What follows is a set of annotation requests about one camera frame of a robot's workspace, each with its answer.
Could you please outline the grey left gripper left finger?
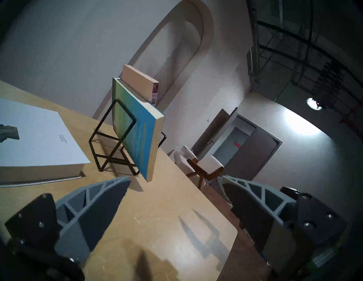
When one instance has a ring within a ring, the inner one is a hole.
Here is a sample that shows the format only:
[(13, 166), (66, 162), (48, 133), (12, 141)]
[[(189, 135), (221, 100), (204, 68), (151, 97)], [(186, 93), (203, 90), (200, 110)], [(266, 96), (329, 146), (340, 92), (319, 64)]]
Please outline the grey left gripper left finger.
[(85, 262), (112, 222), (131, 180), (119, 177), (78, 188), (57, 202), (51, 193), (32, 200), (6, 223), (25, 245)]

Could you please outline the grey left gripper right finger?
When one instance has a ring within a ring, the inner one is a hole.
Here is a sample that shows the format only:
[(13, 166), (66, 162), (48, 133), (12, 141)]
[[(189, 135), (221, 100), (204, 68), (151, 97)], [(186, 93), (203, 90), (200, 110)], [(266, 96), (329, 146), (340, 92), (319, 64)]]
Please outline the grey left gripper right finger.
[(313, 195), (228, 175), (221, 188), (255, 246), (272, 267), (306, 263), (332, 247), (347, 222)]

